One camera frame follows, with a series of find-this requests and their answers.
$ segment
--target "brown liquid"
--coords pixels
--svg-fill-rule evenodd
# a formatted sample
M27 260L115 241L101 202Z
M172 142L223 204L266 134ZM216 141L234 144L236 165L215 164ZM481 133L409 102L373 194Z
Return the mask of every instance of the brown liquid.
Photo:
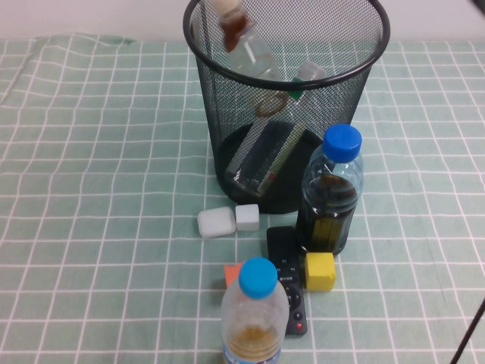
M258 362L273 355L277 344L278 336L274 329L248 325L232 336L227 348L240 359Z
M357 205L355 188L341 177L324 174L312 180L306 192L296 221L302 248L310 253L340 253Z
M224 31L224 45L226 52L232 52L239 42L241 32L248 25L249 19L244 13L239 13L234 17L228 17L221 21L220 26Z

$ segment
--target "yellow cube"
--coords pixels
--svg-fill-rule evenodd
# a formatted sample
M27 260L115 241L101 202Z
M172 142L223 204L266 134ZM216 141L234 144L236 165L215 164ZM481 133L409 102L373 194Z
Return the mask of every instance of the yellow cube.
M307 253L305 257L307 290L332 290L336 280L332 253Z

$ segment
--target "plastic bottle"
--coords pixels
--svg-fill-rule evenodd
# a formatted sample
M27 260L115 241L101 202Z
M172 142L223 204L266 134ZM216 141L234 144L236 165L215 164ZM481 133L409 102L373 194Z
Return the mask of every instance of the plastic bottle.
M334 125L311 155L296 222L305 252L338 254L345 247L364 183L361 144L357 129Z
M276 363L288 317L288 299L273 263L264 258L249 259L222 300L226 363Z
M327 73L311 61L298 69L293 82L311 81L327 77ZM273 116L266 123L254 124L227 166L226 176L241 188L256 196L263 196L295 148L306 129L306 119L318 120L315 113L321 102L307 91L289 93L293 105Z
M262 80L281 81L281 73L273 53L259 36L239 0L212 0L224 31L224 45L229 55L231 70ZM282 110L287 94L263 90L248 90L248 98L257 117L268 117Z

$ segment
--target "white eraser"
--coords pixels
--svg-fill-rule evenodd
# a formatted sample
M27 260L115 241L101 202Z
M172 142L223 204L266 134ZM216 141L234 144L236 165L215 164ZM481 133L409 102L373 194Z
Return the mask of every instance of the white eraser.
M258 205L236 206L236 226L239 231L259 230L259 207Z
M197 215L202 237L220 237L236 231L234 213L229 207L200 211Z

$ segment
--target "black mesh trash can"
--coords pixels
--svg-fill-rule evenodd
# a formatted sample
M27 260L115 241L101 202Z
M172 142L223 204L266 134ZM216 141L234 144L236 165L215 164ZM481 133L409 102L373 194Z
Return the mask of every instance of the black mesh trash can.
M192 0L183 17L186 41L196 55L217 179L239 204L258 203L260 211L268 213L292 212L301 201L305 166L325 130L352 121L371 66L389 42L389 19L374 0L244 0L242 4L273 52L283 82L231 71L210 0ZM319 65L327 77L292 82L305 61ZM304 107L287 102L282 111L267 118L275 135L278 128L294 123L304 125L304 131L277 175L271 176L268 189L256 196L232 183L225 172L251 126L261 121L248 97L264 97L268 92L283 96L305 92L311 102ZM271 143L263 144L258 149L262 159L272 148Z

